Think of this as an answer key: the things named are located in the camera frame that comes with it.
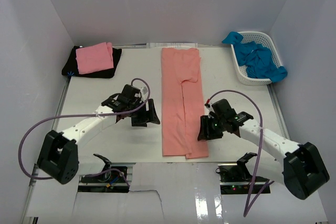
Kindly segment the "salmon pink t-shirt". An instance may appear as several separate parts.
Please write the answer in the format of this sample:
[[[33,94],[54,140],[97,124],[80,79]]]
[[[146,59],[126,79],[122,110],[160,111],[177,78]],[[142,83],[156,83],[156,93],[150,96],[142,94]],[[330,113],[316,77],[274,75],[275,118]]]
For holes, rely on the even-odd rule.
[[[162,154],[187,159],[209,156],[208,145],[198,141],[204,98],[199,50],[163,48]]]

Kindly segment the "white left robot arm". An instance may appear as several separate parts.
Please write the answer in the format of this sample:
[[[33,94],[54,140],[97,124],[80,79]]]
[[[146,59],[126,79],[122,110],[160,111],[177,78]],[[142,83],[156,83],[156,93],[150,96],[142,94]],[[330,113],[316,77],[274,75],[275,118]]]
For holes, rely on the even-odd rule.
[[[125,118],[130,118],[134,127],[159,124],[150,94],[148,84],[143,88],[126,84],[120,93],[109,96],[79,123],[61,132],[48,132],[37,160],[38,168],[62,185],[77,175],[94,176],[101,182],[108,180],[111,168],[106,165],[106,159],[98,154],[81,156],[80,149],[100,132]]]

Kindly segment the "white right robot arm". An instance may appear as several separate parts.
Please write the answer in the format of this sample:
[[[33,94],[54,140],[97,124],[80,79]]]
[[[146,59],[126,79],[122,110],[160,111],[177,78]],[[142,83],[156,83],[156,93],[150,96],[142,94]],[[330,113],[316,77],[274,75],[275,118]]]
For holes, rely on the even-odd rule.
[[[206,103],[208,115],[201,116],[198,140],[216,140],[225,132],[261,147],[273,157],[259,164],[261,177],[285,187],[298,199],[305,200],[330,180],[330,175],[315,145],[300,144],[261,127],[246,112],[236,113],[226,99]]]

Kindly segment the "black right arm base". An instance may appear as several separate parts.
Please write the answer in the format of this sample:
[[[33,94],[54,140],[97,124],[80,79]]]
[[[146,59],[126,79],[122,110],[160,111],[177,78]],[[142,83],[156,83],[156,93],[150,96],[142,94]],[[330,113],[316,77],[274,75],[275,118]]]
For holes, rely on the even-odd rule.
[[[220,164],[216,170],[222,195],[247,195],[251,175],[246,175],[236,164]]]

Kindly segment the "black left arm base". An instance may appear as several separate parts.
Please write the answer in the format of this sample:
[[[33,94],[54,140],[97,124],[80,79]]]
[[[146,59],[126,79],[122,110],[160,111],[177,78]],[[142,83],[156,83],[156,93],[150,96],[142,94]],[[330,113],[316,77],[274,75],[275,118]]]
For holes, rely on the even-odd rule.
[[[128,193],[129,186],[126,184],[122,174],[131,184],[132,165],[118,164],[111,166],[117,171],[109,171],[106,174],[96,177],[80,177],[78,192],[79,193]]]

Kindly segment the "white paper label sheet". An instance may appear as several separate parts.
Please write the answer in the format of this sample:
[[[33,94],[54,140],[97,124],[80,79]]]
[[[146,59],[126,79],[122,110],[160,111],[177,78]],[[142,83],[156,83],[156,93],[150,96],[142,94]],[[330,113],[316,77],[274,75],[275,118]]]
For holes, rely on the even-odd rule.
[[[198,43],[189,42],[148,42],[147,48],[197,48]]]

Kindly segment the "folded pink t-shirt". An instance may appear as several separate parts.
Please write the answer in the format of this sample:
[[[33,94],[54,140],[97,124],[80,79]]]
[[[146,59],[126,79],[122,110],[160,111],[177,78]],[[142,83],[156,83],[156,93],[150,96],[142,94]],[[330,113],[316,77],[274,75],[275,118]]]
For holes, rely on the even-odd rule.
[[[79,74],[89,74],[114,68],[112,43],[102,42],[76,49]]]

